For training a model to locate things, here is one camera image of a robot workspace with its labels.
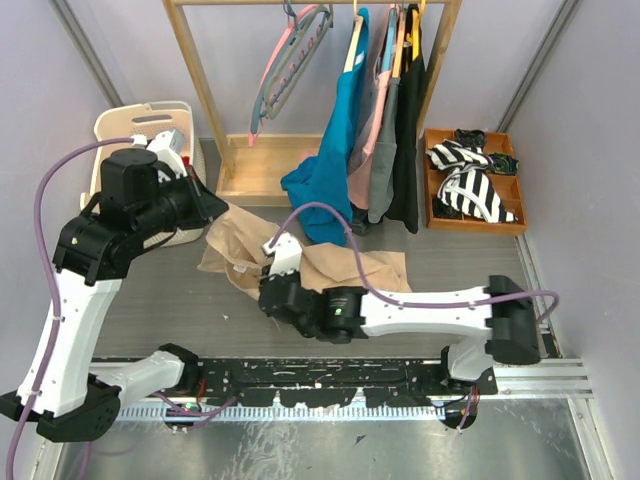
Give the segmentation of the beige t shirt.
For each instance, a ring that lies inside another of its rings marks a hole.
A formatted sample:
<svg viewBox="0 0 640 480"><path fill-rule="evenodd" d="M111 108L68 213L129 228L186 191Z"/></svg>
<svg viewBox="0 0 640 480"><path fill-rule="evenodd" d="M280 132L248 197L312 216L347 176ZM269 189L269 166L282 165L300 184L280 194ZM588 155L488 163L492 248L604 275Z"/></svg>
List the beige t shirt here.
<svg viewBox="0 0 640 480"><path fill-rule="evenodd" d="M207 232L207 246L198 269L224 273L234 287L256 301L262 269L270 263L262 245L277 230L276 224L232 205ZM367 280L376 289L411 290L403 252L364 252L360 259ZM330 243L302 249L301 282L304 288L316 292L331 287L363 285L352 250Z"/></svg>

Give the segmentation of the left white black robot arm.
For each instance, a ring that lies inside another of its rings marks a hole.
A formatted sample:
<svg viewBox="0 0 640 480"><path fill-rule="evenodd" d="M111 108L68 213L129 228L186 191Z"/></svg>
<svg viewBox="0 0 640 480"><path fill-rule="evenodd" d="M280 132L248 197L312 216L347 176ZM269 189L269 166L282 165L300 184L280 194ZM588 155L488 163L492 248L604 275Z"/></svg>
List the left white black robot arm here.
<svg viewBox="0 0 640 480"><path fill-rule="evenodd" d="M55 443L91 442L119 410L162 389L178 396L200 384L199 358L175 344L111 374L90 373L106 313L131 263L161 233L202 229L229 209L195 171L175 172L158 154L114 151L100 165L101 189L61 230L46 257L52 302L36 355L20 387L1 397L2 415Z"/></svg>

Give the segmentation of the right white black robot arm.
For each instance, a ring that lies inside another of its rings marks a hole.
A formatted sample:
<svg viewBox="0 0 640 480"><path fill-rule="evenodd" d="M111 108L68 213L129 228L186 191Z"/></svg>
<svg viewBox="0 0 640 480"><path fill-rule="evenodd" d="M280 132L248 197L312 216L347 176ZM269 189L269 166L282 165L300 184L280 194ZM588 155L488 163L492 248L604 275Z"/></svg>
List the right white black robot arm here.
<svg viewBox="0 0 640 480"><path fill-rule="evenodd" d="M298 272L263 278L258 305L303 337L333 344L391 334L447 334L438 379L459 394L496 364L540 362L536 317L528 293L509 277L453 292L388 292L363 287L306 289Z"/></svg>

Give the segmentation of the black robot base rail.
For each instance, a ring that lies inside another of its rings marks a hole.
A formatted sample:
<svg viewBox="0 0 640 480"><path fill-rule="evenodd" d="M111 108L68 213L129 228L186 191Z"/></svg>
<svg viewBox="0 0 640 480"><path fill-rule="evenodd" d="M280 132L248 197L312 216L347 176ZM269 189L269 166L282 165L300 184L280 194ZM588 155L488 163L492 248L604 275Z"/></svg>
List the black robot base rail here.
<svg viewBox="0 0 640 480"><path fill-rule="evenodd" d="M428 407L451 422L467 401L477 409L482 396L498 392L494 371L479 379L454 380L441 360L420 358L210 358L200 359L187 381L162 387L166 397L192 397L191 412L205 407L250 409L282 406L346 408L361 399L365 411Z"/></svg>

